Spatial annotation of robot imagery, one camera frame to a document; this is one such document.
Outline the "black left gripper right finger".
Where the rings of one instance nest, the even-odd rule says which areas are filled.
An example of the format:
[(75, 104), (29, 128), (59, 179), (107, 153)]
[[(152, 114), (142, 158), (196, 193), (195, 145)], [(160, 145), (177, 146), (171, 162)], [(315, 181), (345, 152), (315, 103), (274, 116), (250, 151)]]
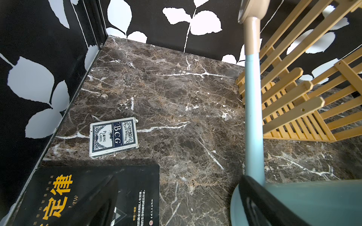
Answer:
[(239, 192), (250, 226), (308, 225), (250, 176), (241, 177)]

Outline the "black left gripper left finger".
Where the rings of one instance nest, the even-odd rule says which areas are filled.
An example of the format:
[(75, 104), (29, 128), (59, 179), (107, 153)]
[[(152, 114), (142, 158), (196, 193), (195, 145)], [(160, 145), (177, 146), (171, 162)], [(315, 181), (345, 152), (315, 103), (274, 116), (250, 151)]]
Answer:
[(117, 179), (109, 175), (81, 199), (55, 226), (110, 226), (118, 196)]

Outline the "light blue watering can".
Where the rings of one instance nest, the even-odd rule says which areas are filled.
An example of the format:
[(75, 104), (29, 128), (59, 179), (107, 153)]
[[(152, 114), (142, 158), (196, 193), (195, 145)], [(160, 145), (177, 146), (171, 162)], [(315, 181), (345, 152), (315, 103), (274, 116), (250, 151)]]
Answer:
[[(245, 174), (275, 196), (308, 226), (359, 226), (362, 223), (362, 182), (359, 179), (268, 184), (265, 181), (261, 80), (272, 71), (260, 71), (260, 23), (268, 1), (242, 1), (238, 22), (244, 26), (244, 72), (236, 80), (245, 105)], [(231, 224), (249, 226), (239, 192), (232, 194)]]

